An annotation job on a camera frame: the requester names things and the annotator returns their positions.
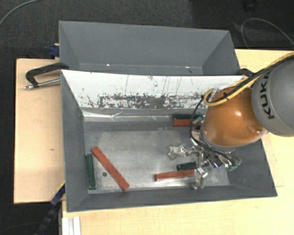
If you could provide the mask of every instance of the red stick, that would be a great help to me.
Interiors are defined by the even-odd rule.
[[[194,169],[190,170],[178,170],[178,171],[170,171],[155,174],[155,181],[165,180],[165,179],[177,179],[184,177],[194,176]]]
[[[122,190],[129,188],[129,184],[125,181],[124,177],[117,171],[117,169],[111,164],[107,157],[99,150],[97,146],[92,149],[92,153],[99,160],[102,166],[109,172],[113,179],[118,183]]]

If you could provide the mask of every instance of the gray plastic panel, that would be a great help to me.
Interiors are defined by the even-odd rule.
[[[179,130],[163,128],[168,123],[159,123],[159,126],[150,126],[149,129],[144,128],[139,131],[134,129],[132,133],[118,132],[113,129],[111,123],[102,125],[84,119],[63,75],[61,75],[61,92],[66,198],[69,212],[277,195],[261,141],[237,149],[235,155],[242,158],[242,165],[232,172],[227,172],[224,168],[215,169],[208,186],[204,189],[198,191],[190,189],[188,185],[191,179],[177,180],[171,185],[169,183],[166,186],[159,185],[152,188],[150,184],[153,173],[164,172],[167,169],[174,170],[176,163],[183,161],[183,158],[174,162],[169,160],[166,148],[168,143],[173,144],[173,142],[168,141],[173,140],[178,145],[183,139],[187,139],[188,132],[183,128]],[[132,146],[131,150],[123,147],[126,142],[129,142],[126,146]],[[90,152],[92,146],[98,144],[115,166],[122,169],[122,174],[130,175],[131,171],[133,174],[135,170],[138,171],[138,179],[144,180],[142,185],[145,186],[139,189],[140,186],[132,185],[132,190],[122,192],[114,188],[115,182],[109,178],[110,176],[103,176],[103,169],[97,163],[98,188],[104,180],[106,180],[105,184],[109,182],[106,185],[111,188],[102,191],[88,190],[85,154]],[[148,171],[148,175],[140,175],[140,172],[145,170]]]
[[[60,21],[59,35],[61,62],[77,71],[236,75],[239,70],[225,30]]]

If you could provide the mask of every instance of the metal clamp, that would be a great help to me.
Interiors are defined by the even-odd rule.
[[[60,78],[58,78],[58,79],[38,83],[34,77],[38,76],[38,75],[41,75],[41,74],[51,72],[51,71],[68,70],[68,69],[69,69],[69,67],[64,63],[56,63],[56,64],[53,64],[53,65],[47,65],[47,66],[43,66],[43,67],[36,68],[36,69],[33,69],[33,70],[29,70],[26,73],[25,77],[31,83],[31,85],[27,85],[24,88],[25,89],[34,89],[34,88],[38,88],[38,87],[41,87],[41,86],[44,86],[44,85],[60,82]]]

